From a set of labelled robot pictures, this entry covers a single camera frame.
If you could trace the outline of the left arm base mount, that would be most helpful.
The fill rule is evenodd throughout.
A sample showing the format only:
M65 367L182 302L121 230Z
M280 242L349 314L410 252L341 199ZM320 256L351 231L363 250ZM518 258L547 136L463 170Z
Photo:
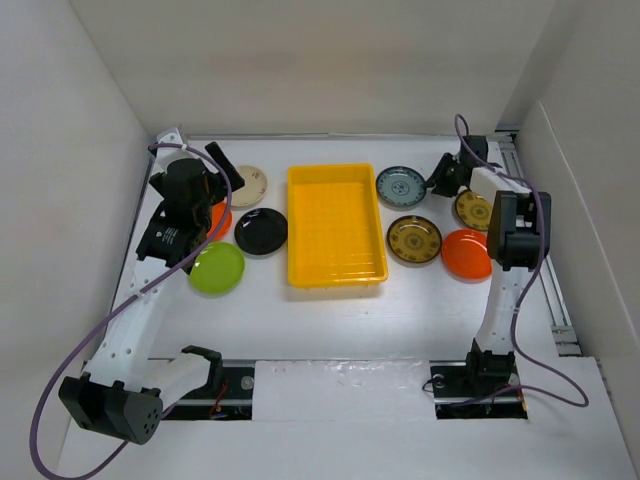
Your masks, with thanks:
M187 394L165 415L172 421L250 421L253 411L255 364L225 362L216 390Z

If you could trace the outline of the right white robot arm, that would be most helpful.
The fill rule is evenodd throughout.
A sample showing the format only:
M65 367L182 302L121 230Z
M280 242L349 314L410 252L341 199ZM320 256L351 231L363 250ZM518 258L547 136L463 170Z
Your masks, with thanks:
M508 385L515 372L514 323L528 283L549 252L549 195L487 159L486 138L463 135L459 152L444 154L427 180L436 195L451 197L467 187L491 205L486 248L492 275L485 314L465 364L434 379L449 398L485 397Z

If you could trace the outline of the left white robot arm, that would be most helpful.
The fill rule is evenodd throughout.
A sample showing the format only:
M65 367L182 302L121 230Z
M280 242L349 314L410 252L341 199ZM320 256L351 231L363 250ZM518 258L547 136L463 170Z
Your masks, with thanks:
M161 170L149 184L161 200L135 251L135 265L148 277L132 293L132 305L109 323L82 375L65 377L58 392L80 428L138 445L180 399L193 392L212 396L222 387L217 351L189 345L157 370L148 356L175 282L191 272L209 242L213 207L245 185L216 142L202 154L177 143L150 150Z

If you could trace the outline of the green plate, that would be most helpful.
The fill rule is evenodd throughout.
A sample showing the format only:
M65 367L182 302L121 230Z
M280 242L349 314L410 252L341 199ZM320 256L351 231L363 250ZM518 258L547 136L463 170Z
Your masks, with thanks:
M202 294L224 294L240 282L244 270L245 258L237 246L212 242L195 259L189 282Z

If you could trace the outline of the blue patterned plate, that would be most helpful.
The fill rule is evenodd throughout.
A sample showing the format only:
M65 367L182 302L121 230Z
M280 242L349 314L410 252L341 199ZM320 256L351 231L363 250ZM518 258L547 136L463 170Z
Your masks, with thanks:
M406 166L392 166L382 170L375 181L377 195L388 206L409 209L426 196L424 177Z

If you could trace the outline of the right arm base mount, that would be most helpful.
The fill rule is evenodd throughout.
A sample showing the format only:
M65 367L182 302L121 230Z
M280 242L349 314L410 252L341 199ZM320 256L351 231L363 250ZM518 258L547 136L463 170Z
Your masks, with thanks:
M432 363L422 390L433 396L437 420L526 420L528 413L519 390L496 391L519 384L516 372L480 378L473 383L462 363Z

